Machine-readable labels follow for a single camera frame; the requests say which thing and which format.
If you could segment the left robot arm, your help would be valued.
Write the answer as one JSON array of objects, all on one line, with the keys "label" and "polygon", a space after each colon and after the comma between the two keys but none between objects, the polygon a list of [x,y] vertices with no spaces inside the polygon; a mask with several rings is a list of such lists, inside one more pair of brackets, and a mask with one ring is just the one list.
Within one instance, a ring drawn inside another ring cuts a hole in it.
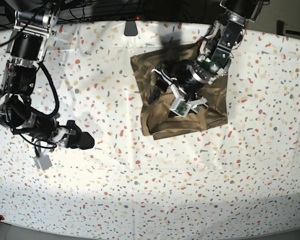
[{"label": "left robot arm", "polygon": [[169,110],[176,116],[198,113],[200,106],[207,108],[208,100],[198,97],[198,91],[228,74],[232,50],[241,44],[247,24],[255,22],[263,5],[268,3],[267,0],[222,0],[220,6],[225,12],[194,44],[193,59],[182,56],[184,45],[172,42],[165,45],[166,56],[152,69],[158,78],[148,103],[154,103],[161,93],[170,89],[174,98]]}]

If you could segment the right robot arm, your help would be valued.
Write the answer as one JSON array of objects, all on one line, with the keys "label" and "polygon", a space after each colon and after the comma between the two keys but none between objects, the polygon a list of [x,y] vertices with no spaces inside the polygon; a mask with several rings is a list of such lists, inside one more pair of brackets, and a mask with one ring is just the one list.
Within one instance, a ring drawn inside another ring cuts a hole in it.
[{"label": "right robot arm", "polygon": [[[14,11],[14,26],[10,39],[0,44],[6,46],[11,59],[6,62],[0,87],[0,124],[9,128],[33,146],[34,163],[38,169],[52,166],[49,153],[55,148],[89,150],[94,138],[83,132],[74,120],[66,125],[57,121],[60,102],[53,79],[44,65],[48,40],[54,34],[62,0],[8,0]],[[31,106],[38,70],[48,80],[55,101],[54,110],[43,113]]]}]

